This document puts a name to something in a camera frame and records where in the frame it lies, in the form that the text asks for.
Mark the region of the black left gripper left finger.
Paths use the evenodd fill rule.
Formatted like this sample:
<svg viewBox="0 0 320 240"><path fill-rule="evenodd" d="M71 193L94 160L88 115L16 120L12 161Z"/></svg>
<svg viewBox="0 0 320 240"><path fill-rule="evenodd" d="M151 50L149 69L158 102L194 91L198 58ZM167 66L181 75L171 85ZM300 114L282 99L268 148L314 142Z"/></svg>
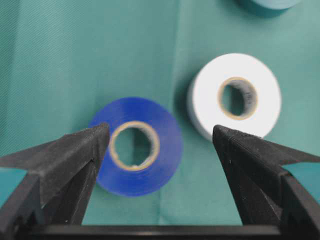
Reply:
<svg viewBox="0 0 320 240"><path fill-rule="evenodd" d="M109 140L103 122L2 156L2 168L26 174L0 206L1 239L22 239L34 225L80 225Z"/></svg>

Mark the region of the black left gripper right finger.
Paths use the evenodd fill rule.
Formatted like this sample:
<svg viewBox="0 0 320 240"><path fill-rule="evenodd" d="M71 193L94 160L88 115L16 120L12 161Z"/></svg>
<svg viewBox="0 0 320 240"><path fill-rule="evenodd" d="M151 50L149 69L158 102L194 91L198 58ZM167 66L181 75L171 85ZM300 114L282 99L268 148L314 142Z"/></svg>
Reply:
<svg viewBox="0 0 320 240"><path fill-rule="evenodd" d="M212 142L234 198L241 226L219 236L241 240L317 240L320 204L289 166L320 158L239 130L215 125Z"/></svg>

